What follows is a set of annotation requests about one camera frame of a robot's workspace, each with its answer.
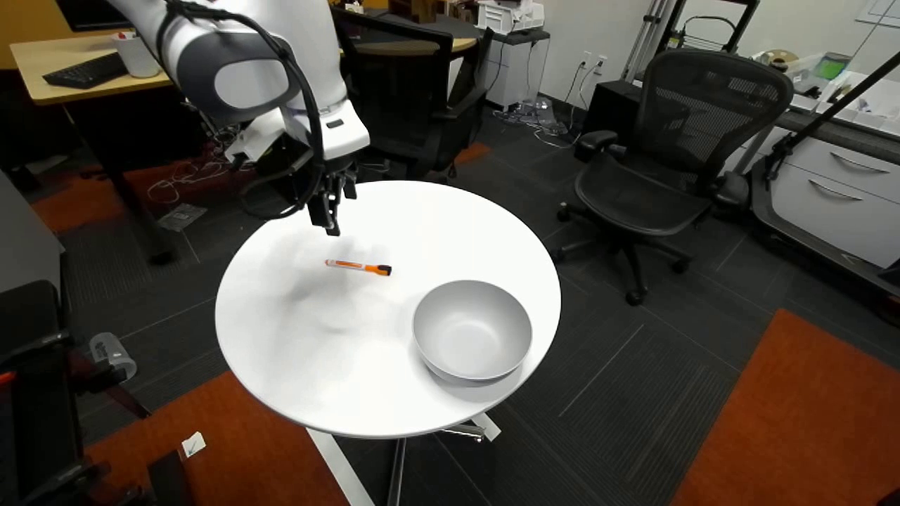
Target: orange marker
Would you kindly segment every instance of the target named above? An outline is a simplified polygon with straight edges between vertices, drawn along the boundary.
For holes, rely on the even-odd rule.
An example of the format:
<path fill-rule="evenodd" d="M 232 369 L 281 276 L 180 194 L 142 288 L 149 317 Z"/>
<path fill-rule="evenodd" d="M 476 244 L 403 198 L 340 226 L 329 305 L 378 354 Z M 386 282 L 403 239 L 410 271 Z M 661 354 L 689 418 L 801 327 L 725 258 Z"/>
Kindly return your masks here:
<path fill-rule="evenodd" d="M 392 265 L 358 265 L 358 262 L 344 262 L 344 258 L 327 258 L 327 268 L 364 271 L 364 272 L 375 272 L 375 276 L 392 276 Z"/>

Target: wall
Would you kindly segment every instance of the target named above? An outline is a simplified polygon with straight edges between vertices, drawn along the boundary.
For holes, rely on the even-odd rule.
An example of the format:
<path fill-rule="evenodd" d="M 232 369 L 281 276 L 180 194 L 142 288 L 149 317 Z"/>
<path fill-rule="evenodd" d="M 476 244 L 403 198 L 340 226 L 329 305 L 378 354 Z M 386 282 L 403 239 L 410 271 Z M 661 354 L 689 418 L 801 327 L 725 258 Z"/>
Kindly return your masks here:
<path fill-rule="evenodd" d="M 11 43 L 71 38 L 53 0 L 0 0 L 0 71 L 15 71 Z"/>
<path fill-rule="evenodd" d="M 545 29 L 551 32 L 551 54 L 540 90 L 565 98 L 571 77 L 583 60 L 607 57 L 603 80 L 619 80 L 633 43 L 641 32 L 641 18 L 654 0 L 544 0 Z M 744 43 L 741 54 L 761 54 L 768 47 L 791 47 L 799 57 L 824 50 L 858 54 L 853 71 L 872 74 L 900 47 L 900 29 L 879 29 L 866 43 L 872 26 L 858 23 L 866 0 L 763 0 Z M 735 15 L 723 0 L 689 0 L 686 15 L 711 11 Z M 571 104 L 592 104 L 595 81 L 576 85 Z"/>

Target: office chair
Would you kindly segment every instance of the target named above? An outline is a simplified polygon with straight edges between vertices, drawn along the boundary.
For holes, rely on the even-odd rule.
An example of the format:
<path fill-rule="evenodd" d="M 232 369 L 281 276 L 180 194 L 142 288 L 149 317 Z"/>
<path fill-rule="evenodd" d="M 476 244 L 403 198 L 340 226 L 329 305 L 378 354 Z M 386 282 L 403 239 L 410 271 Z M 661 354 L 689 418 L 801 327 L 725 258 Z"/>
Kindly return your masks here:
<path fill-rule="evenodd" d="M 350 97 L 370 127 L 372 153 L 409 167 L 409 178 L 454 178 L 482 118 L 489 33 L 454 47 L 450 32 L 392 18 L 336 11 Z"/>
<path fill-rule="evenodd" d="M 641 305 L 648 284 L 637 247 L 654 247 L 685 272 L 689 257 L 666 244 L 701 222 L 717 198 L 741 184 L 721 175 L 725 157 L 765 133 L 791 104 L 791 81 L 744 57 L 678 47 L 655 57 L 644 74 L 633 133 L 589 133 L 599 157 L 576 178 L 583 209 L 562 202 L 557 220 L 583 216 L 613 236 L 630 268 L 627 305 Z M 555 247 L 565 253 L 595 241 Z"/>

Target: metal bowl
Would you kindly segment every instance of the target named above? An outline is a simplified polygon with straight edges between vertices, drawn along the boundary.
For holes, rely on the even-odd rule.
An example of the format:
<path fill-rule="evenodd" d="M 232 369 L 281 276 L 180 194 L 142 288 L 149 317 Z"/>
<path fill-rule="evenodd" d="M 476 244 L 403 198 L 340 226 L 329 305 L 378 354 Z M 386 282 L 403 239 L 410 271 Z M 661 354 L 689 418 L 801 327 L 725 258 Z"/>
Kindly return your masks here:
<path fill-rule="evenodd" d="M 422 359 L 457 380 L 499 380 L 514 371 L 531 345 L 523 305 L 488 282 L 450 282 L 431 291 L 413 316 Z"/>

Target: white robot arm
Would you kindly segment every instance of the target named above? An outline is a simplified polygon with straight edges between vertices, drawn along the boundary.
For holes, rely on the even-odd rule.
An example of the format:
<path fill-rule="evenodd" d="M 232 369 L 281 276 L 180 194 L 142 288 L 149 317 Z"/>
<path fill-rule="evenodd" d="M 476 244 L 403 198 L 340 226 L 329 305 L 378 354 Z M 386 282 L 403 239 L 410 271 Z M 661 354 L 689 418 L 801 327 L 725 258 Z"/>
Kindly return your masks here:
<path fill-rule="evenodd" d="M 180 92 L 219 129 L 239 127 L 232 157 L 263 157 L 281 136 L 304 143 L 296 209 L 337 233 L 340 157 L 370 146 L 346 98 L 327 0 L 111 0 L 145 38 Z"/>

